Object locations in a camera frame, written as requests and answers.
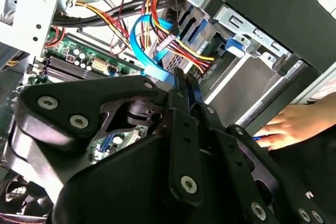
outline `capacitor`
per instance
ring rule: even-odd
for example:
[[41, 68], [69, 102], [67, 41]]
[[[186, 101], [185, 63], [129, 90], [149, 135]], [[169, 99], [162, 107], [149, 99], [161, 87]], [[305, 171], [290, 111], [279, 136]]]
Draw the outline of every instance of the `capacitor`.
[[79, 55], [79, 53], [80, 53], [80, 51], [79, 51], [78, 48], [75, 48], [75, 49], [73, 50], [73, 54], [74, 54], [74, 55]]
[[79, 66], [79, 64], [80, 64], [80, 59], [79, 59], [79, 58], [76, 58], [73, 64], [75, 64], [76, 66]]
[[88, 71], [92, 70], [92, 62], [90, 62], [90, 63], [87, 64], [86, 70], [88, 70]]
[[87, 64], [88, 62], [86, 61], [86, 60], [82, 60], [82, 62], [80, 63], [80, 67], [81, 68], [86, 68], [86, 64]]
[[114, 144], [122, 144], [123, 139], [119, 136], [116, 136], [113, 138], [113, 143]]
[[86, 57], [86, 55], [85, 55], [83, 52], [81, 52], [81, 53], [79, 54], [79, 58], [80, 58], [81, 60], [84, 60], [85, 57]]

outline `silver screw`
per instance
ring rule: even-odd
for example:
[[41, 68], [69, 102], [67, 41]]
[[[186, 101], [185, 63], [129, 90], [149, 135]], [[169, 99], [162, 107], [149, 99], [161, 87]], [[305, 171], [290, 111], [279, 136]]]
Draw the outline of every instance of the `silver screw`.
[[238, 132], [239, 135], [243, 135], [243, 131], [241, 130], [241, 128], [236, 127], [236, 131]]
[[257, 216], [260, 220], [266, 220], [266, 213], [260, 204], [252, 202], [251, 209], [255, 216]]
[[211, 107], [206, 107], [206, 109], [211, 113], [211, 114], [215, 114], [215, 110]]
[[181, 178], [181, 185], [189, 194], [195, 194], [197, 192], [197, 184], [195, 180], [189, 176], [183, 176]]
[[147, 87], [147, 88], [149, 88], [149, 89], [152, 89], [154, 86], [151, 84], [151, 83], [149, 83], [149, 82], [145, 82], [145, 86]]
[[70, 123], [73, 127], [84, 129], [89, 126], [89, 121], [82, 115], [73, 115], [70, 118]]
[[58, 101], [53, 97], [40, 97], [37, 103], [46, 110], [53, 110], [58, 107]]
[[181, 92], [176, 93], [179, 97], [184, 98], [184, 95]]
[[315, 219], [316, 219], [319, 223], [321, 223], [321, 224], [324, 223], [322, 217], [321, 217], [316, 211], [313, 210], [311, 213], [313, 214], [313, 216], [315, 217]]
[[306, 222], [310, 222], [310, 216], [307, 214], [306, 211], [304, 211], [302, 208], [299, 208], [299, 214], [300, 216], [306, 221]]

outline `black side panel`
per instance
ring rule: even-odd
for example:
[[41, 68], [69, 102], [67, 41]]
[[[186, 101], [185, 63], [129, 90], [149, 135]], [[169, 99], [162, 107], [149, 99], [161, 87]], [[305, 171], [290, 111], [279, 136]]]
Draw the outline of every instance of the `black side panel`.
[[320, 72], [335, 62], [336, 21], [315, 0], [224, 0]]

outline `human hand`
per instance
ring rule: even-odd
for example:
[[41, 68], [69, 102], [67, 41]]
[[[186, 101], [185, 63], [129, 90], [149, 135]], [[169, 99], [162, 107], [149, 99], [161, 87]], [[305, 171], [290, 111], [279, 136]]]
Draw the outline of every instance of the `human hand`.
[[289, 105], [255, 135], [270, 135], [257, 140], [257, 143], [271, 151], [307, 140], [335, 124], [335, 110], [330, 109], [318, 102]]

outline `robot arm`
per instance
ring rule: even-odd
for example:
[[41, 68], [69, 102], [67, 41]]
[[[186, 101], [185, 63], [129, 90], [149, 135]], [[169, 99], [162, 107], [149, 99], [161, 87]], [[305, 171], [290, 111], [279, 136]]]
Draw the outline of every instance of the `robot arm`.
[[[175, 83], [130, 76], [21, 94], [6, 157], [55, 202], [50, 223], [333, 222], [243, 128], [222, 126], [192, 76], [176, 69]], [[92, 140], [137, 125], [146, 137], [90, 166]]]

